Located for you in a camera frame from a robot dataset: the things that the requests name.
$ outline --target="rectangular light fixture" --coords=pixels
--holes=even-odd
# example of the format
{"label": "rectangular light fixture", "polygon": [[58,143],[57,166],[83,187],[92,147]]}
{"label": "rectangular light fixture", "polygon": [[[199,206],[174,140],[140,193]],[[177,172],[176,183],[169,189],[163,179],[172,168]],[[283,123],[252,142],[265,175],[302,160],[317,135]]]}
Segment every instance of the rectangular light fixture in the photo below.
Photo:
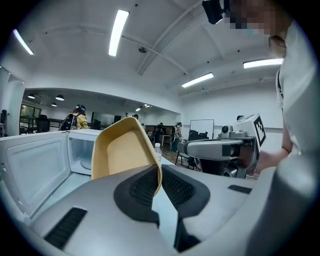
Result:
{"label": "rectangular light fixture", "polygon": [[15,35],[16,39],[20,42],[20,44],[24,47],[24,49],[30,54],[34,55],[34,52],[29,48],[26,42],[22,39],[21,35],[19,34],[18,30],[13,30],[13,34]]}
{"label": "rectangular light fixture", "polygon": [[110,56],[117,55],[117,49],[118,49],[120,37],[128,16],[129,16],[129,12],[124,10],[118,10],[118,13],[115,17],[115,21],[113,24],[112,33],[111,33],[110,46],[109,46]]}
{"label": "rectangular light fixture", "polygon": [[249,69],[249,68],[261,67],[261,66],[281,65],[283,61],[284,61],[283,58],[261,59],[261,60],[244,62],[243,67],[245,69]]}
{"label": "rectangular light fixture", "polygon": [[214,77],[214,75],[212,73],[209,73],[209,74],[201,76],[201,77],[199,77],[197,79],[194,79],[194,80],[192,80],[190,82],[184,83],[182,85],[182,87],[186,88],[186,87],[189,87],[189,86],[193,86],[194,84],[200,83],[202,81],[208,80],[208,79],[213,78],[213,77]]}

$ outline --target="whiteboard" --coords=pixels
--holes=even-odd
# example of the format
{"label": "whiteboard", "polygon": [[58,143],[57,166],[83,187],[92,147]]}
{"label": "whiteboard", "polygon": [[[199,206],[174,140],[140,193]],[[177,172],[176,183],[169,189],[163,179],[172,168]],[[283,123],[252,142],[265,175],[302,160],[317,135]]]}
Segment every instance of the whiteboard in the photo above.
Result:
{"label": "whiteboard", "polygon": [[202,120],[191,120],[190,130],[195,130],[199,134],[208,133],[209,139],[213,139],[215,128],[215,120],[213,119],[202,119]]}

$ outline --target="yellow plastic container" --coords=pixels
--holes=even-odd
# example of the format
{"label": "yellow plastic container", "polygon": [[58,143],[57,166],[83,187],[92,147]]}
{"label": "yellow plastic container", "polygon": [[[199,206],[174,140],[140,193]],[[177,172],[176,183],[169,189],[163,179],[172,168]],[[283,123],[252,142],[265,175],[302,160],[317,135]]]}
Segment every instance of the yellow plastic container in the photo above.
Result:
{"label": "yellow plastic container", "polygon": [[96,138],[92,154],[93,180],[148,165],[158,167],[156,195],[162,183],[161,164],[146,132],[134,117],[116,122]]}

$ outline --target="window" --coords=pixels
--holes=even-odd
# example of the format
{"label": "window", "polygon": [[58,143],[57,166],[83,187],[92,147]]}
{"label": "window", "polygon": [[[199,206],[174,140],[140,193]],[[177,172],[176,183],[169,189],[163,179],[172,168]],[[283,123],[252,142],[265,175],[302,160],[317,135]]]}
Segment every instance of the window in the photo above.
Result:
{"label": "window", "polygon": [[21,105],[20,134],[33,133],[37,129],[36,118],[40,117],[41,109],[33,106]]}

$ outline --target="person in white shirt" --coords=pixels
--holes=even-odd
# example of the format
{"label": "person in white shirt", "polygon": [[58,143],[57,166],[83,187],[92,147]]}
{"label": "person in white shirt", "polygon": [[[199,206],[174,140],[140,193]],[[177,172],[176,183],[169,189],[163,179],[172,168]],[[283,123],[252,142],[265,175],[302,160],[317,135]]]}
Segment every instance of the person in white shirt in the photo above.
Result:
{"label": "person in white shirt", "polygon": [[[230,21],[269,36],[270,48],[284,57],[276,76],[277,105],[283,113],[282,147],[277,153],[261,151],[256,172],[277,166],[290,155],[318,150],[319,63],[302,29],[273,0],[231,0]],[[249,148],[241,148],[244,165],[249,164],[250,154]]]}

